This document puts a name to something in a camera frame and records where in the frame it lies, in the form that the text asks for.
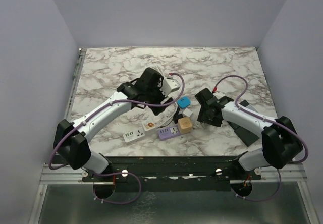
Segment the small white charger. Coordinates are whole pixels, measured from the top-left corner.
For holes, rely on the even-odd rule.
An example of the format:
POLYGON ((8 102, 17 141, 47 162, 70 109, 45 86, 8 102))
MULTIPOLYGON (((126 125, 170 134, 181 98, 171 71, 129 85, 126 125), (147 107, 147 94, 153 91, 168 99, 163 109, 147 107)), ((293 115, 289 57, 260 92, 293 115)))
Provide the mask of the small white charger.
POLYGON ((183 110, 182 115, 184 117, 189 117, 190 118, 193 115, 193 111, 191 111, 188 108, 186 108, 186 109, 183 110))

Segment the blue charger plug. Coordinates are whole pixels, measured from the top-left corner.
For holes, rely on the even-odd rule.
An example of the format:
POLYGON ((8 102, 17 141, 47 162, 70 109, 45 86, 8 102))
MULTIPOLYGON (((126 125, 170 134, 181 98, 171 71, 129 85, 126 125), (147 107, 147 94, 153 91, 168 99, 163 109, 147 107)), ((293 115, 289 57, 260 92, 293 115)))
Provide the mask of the blue charger plug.
POLYGON ((184 96, 184 97, 180 98, 179 100, 177 100, 177 105, 180 109, 185 109, 191 105, 191 100, 189 99, 189 97, 184 96))

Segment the beige cube socket adapter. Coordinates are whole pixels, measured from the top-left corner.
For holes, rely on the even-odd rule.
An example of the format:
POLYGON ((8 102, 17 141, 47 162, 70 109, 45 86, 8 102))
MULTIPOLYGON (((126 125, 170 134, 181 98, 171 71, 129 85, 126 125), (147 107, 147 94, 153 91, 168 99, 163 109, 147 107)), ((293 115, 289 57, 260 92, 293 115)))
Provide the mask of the beige cube socket adapter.
POLYGON ((178 128, 181 134, 187 134, 192 131, 193 125, 189 117, 183 117, 178 119, 178 128))

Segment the white cube socket adapter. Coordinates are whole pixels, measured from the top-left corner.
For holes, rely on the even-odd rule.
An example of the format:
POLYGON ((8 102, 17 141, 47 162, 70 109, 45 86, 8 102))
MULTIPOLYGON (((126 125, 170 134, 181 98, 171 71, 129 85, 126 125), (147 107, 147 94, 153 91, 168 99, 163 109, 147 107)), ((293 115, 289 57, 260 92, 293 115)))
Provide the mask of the white cube socket adapter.
POLYGON ((151 120, 146 120, 142 122, 142 127, 145 133, 154 131, 156 129, 156 124, 151 120))

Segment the white power strip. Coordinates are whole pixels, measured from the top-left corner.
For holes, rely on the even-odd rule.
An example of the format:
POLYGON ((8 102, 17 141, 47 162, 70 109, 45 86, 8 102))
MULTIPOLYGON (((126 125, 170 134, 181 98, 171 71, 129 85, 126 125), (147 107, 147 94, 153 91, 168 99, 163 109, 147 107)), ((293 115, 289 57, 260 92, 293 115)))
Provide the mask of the white power strip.
POLYGON ((139 128, 130 132, 127 132, 123 135, 124 141, 126 143, 130 143, 133 141, 137 141, 145 136, 145 132, 143 129, 139 128))

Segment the purple power strip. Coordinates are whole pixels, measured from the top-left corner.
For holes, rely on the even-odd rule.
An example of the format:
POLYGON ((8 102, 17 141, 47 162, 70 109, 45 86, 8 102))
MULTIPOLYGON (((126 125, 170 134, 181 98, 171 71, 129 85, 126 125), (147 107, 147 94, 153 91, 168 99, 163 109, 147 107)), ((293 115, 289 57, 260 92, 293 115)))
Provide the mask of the purple power strip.
POLYGON ((157 133, 160 141, 169 140, 182 135, 177 125, 161 128, 157 133))

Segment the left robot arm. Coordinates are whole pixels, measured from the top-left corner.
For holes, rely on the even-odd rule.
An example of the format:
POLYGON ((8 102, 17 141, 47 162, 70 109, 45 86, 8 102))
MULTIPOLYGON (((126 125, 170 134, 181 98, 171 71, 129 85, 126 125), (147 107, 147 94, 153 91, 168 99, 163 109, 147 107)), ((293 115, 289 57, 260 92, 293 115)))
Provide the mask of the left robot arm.
POLYGON ((57 126, 53 150, 72 169, 85 168, 94 172, 101 181, 110 178, 109 161, 90 150, 89 143, 105 126, 120 115, 137 107, 139 102, 153 104, 152 111, 159 114, 159 104, 166 98, 162 92, 165 78, 153 68, 144 70, 139 78, 122 83, 101 105, 72 122, 66 119, 57 126))

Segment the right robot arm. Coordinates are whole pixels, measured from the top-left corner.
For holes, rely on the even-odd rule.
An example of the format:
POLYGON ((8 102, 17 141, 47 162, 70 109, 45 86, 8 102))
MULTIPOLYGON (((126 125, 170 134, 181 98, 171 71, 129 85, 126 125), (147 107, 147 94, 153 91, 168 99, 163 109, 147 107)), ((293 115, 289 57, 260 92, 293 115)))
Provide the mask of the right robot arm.
POLYGON ((262 148, 240 155, 232 166, 232 174, 243 179, 258 167, 282 169, 303 150, 293 124, 287 117, 267 117, 223 96, 216 98, 204 88, 195 95, 200 104, 198 121, 220 127, 223 121, 234 123, 262 140, 262 148))

